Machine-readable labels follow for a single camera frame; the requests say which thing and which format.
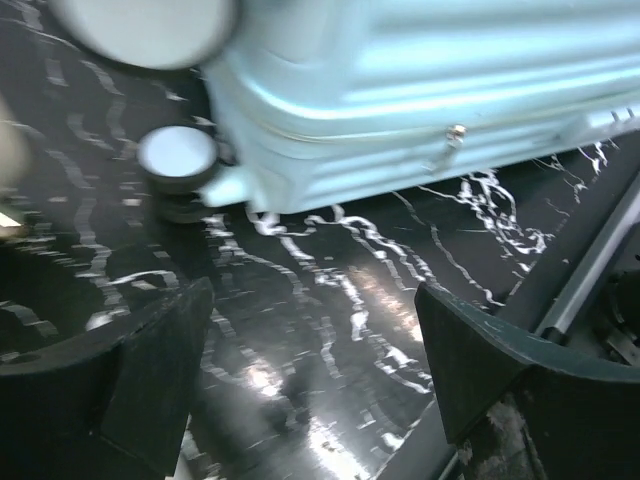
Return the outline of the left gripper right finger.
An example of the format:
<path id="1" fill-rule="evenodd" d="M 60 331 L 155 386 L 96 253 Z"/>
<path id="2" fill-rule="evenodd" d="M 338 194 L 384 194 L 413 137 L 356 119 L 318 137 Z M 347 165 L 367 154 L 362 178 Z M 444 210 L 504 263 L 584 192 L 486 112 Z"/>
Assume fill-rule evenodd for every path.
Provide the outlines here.
<path id="1" fill-rule="evenodd" d="M 545 340 L 426 283 L 415 307 L 465 478 L 638 478 L 637 368 Z"/>

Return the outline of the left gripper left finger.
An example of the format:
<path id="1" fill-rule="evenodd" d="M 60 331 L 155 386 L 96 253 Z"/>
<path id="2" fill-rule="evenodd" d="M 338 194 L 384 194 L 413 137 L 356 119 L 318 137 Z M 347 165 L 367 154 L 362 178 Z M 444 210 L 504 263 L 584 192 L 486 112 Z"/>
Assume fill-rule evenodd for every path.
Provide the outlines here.
<path id="1" fill-rule="evenodd" d="M 174 474 L 213 307 L 207 278 L 1 365 L 4 479 Z"/>

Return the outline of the light blue ribbed suitcase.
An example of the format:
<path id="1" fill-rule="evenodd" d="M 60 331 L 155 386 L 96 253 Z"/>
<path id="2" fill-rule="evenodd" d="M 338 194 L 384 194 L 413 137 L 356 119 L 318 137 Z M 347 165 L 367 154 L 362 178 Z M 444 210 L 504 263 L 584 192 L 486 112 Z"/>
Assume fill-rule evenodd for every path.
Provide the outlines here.
<path id="1" fill-rule="evenodd" d="M 81 45 L 195 67 L 219 136 L 137 159 L 157 214 L 293 214 L 574 150 L 639 127 L 635 1 L 53 1 Z"/>

